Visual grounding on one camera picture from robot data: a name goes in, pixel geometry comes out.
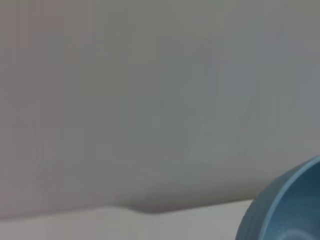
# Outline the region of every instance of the bowl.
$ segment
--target bowl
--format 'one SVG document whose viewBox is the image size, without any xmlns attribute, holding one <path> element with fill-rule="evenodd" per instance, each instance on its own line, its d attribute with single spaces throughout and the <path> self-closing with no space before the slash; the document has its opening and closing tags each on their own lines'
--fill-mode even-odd
<svg viewBox="0 0 320 240">
<path fill-rule="evenodd" d="M 320 156 L 263 190 L 246 211 L 235 240 L 320 240 Z"/>
</svg>

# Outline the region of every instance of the blue bowl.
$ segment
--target blue bowl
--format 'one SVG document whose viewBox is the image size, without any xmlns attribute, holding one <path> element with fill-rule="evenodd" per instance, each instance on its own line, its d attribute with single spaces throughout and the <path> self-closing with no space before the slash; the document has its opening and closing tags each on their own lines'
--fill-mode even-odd
<svg viewBox="0 0 320 240">
<path fill-rule="evenodd" d="M 320 240 L 320 156 L 262 191 L 246 211 L 235 240 Z"/>
</svg>

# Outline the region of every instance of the light blue object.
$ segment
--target light blue object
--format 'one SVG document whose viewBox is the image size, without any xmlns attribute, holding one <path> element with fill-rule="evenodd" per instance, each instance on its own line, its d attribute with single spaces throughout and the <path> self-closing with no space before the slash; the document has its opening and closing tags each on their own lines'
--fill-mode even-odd
<svg viewBox="0 0 320 240">
<path fill-rule="evenodd" d="M 246 211 L 235 240 L 320 240 L 320 156 L 262 191 Z"/>
</svg>

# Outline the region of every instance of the bowl rim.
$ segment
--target bowl rim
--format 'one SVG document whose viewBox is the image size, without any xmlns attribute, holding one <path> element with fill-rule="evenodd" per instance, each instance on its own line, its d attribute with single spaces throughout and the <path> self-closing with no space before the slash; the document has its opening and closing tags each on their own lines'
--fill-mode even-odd
<svg viewBox="0 0 320 240">
<path fill-rule="evenodd" d="M 265 216 L 265 219 L 261 227 L 261 231 L 259 233 L 259 240 L 263 240 L 263 237 L 265 236 L 267 231 L 267 226 L 270 223 L 271 217 L 273 216 L 276 207 L 278 206 L 280 200 L 286 194 L 288 189 L 302 174 L 304 174 L 306 171 L 308 171 L 310 168 L 314 167 L 318 163 L 320 163 L 320 155 L 317 155 L 303 163 L 300 166 L 300 168 L 294 174 L 292 174 L 292 176 L 283 184 L 283 186 L 280 188 L 277 195 L 275 196 L 274 200 L 272 201 L 271 206 Z"/>
</svg>

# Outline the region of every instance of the white surface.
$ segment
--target white surface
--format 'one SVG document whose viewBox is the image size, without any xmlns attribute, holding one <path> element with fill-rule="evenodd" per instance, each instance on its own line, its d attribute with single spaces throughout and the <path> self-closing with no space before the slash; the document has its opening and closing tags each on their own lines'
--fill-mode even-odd
<svg viewBox="0 0 320 240">
<path fill-rule="evenodd" d="M 1 240 L 234 240 L 250 201 L 145 215 L 100 208 L 0 223 Z"/>
<path fill-rule="evenodd" d="M 0 0 L 0 217 L 253 197 L 319 153 L 318 0 Z"/>
</svg>

